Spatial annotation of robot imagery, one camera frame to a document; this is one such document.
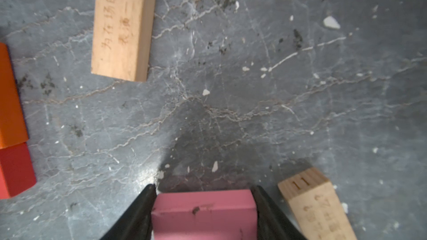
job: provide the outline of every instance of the red block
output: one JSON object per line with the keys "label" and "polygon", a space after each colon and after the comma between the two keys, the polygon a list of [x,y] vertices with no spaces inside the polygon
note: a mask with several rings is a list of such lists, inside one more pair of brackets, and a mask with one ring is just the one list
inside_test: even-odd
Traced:
{"label": "red block", "polygon": [[0,199],[18,195],[35,183],[26,143],[0,150]]}

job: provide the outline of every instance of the marble floor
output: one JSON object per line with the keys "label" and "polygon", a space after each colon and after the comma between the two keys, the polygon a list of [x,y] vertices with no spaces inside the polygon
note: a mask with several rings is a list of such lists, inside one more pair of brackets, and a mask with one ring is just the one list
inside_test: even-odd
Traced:
{"label": "marble floor", "polygon": [[90,73],[94,0],[0,0],[38,183],[8,240],[97,240],[146,184],[313,165],[359,240],[425,238],[427,0],[156,0],[149,77]]}

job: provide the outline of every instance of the wood grain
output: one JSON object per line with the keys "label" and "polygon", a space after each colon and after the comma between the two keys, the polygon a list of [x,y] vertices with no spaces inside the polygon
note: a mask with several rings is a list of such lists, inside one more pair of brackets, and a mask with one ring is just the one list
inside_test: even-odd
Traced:
{"label": "wood grain", "polygon": [[356,240],[332,183],[309,168],[278,184],[308,240]]}
{"label": "wood grain", "polygon": [[146,81],[155,0],[96,0],[94,74]]}

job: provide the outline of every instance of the dark stain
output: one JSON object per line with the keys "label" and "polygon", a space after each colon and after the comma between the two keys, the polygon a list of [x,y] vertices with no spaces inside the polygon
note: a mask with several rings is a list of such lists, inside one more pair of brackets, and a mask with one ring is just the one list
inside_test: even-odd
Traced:
{"label": "dark stain", "polygon": [[221,7],[222,10],[234,5],[236,0],[216,0],[216,3]]}
{"label": "dark stain", "polygon": [[22,88],[24,87],[34,89],[31,80],[28,78],[28,74],[25,74],[21,79],[16,80],[16,87],[18,88],[19,93],[22,92]]}
{"label": "dark stain", "polygon": [[193,213],[193,215],[195,216],[195,214],[199,211],[200,211],[200,208],[199,208],[199,206],[197,206],[197,207],[193,208],[193,211],[191,213]]}
{"label": "dark stain", "polygon": [[82,137],[83,136],[83,129],[78,128],[77,125],[71,126],[71,131],[77,136]]}
{"label": "dark stain", "polygon": [[70,210],[71,211],[73,210],[74,206],[77,206],[77,202],[73,202],[73,203],[70,204]]}
{"label": "dark stain", "polygon": [[52,77],[50,76],[50,73],[46,75],[43,83],[40,83],[40,87],[43,89],[43,94],[45,95],[51,94],[52,92],[51,88],[55,88],[55,84],[52,82]]}
{"label": "dark stain", "polygon": [[297,29],[294,29],[294,45],[295,45],[295,49],[296,51],[299,51],[302,47],[302,36],[301,34],[298,32]]}
{"label": "dark stain", "polygon": [[227,51],[227,48],[225,48],[225,47],[220,47],[220,53],[221,53],[221,55],[225,55],[225,54],[226,54],[226,51]]}

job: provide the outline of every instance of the orange block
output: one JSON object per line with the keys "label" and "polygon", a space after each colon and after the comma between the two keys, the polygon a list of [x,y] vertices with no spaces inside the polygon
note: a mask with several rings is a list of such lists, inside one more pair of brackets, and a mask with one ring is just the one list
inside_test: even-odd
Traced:
{"label": "orange block", "polygon": [[26,143],[0,150],[0,199],[18,195],[35,183]]}
{"label": "orange block", "polygon": [[28,140],[12,65],[5,44],[0,43],[0,149]]}

